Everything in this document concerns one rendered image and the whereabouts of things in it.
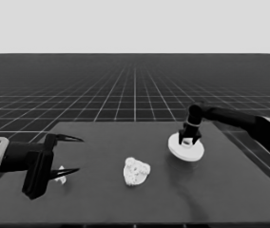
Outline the large thick white disc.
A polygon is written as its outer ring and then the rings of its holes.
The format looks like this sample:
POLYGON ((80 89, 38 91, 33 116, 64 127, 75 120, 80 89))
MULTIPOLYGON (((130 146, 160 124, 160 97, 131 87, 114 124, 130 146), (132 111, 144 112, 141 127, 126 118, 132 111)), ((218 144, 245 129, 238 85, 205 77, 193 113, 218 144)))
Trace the large thick white disc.
POLYGON ((178 159, 185 162, 197 162, 204 154, 204 147, 200 140, 192 142, 192 138, 185 138, 185 143, 179 144, 179 133, 176 132, 168 138, 169 151, 178 159))

